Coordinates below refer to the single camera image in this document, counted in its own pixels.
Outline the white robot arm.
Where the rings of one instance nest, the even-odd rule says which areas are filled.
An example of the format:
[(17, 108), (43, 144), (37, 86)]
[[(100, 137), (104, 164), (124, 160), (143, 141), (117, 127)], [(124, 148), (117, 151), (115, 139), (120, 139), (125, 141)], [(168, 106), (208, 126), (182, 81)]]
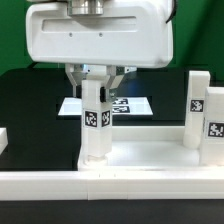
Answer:
[(114, 99), (123, 67), (163, 68), (173, 58), (177, 0), (27, 0), (27, 51), (35, 62), (63, 63), (74, 85), (104, 66), (100, 100)]

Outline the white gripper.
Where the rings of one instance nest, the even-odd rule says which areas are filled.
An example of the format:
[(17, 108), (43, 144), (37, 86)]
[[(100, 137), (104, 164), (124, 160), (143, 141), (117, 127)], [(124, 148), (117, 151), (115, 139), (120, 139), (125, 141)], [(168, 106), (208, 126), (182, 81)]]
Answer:
[(66, 64), (75, 98), (87, 76), (82, 64), (114, 65), (100, 88), (100, 101), (114, 102), (125, 74), (172, 60), (173, 8), (171, 1), (106, 1), (100, 15), (71, 15), (66, 1), (37, 2), (26, 14), (27, 50), (34, 61)]

